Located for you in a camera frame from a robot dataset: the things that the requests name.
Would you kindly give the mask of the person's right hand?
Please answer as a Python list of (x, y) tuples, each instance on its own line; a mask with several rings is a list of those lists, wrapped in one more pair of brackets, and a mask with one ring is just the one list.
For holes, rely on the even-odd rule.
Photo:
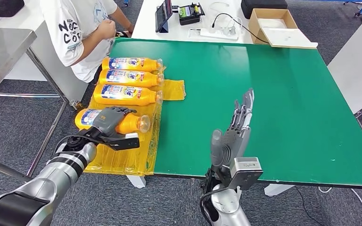
[(101, 40), (115, 37), (115, 22), (109, 19), (103, 20), (97, 27), (96, 33)]

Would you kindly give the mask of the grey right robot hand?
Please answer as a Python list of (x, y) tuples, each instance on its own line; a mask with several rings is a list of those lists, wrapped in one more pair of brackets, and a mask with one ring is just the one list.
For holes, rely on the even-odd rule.
[(253, 115), (254, 90), (249, 88), (242, 103), (234, 101), (234, 110), (225, 132), (215, 129), (210, 143), (211, 164), (215, 167), (230, 166), (235, 157), (241, 157), (247, 147)]

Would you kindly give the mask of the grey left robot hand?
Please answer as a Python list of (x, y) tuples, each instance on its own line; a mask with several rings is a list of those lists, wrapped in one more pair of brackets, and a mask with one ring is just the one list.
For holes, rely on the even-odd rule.
[(120, 137), (133, 132), (132, 129), (122, 128), (121, 125), (126, 125), (123, 121), (127, 115), (136, 112), (128, 107), (106, 107), (95, 117), (92, 126), (97, 128), (104, 137)]

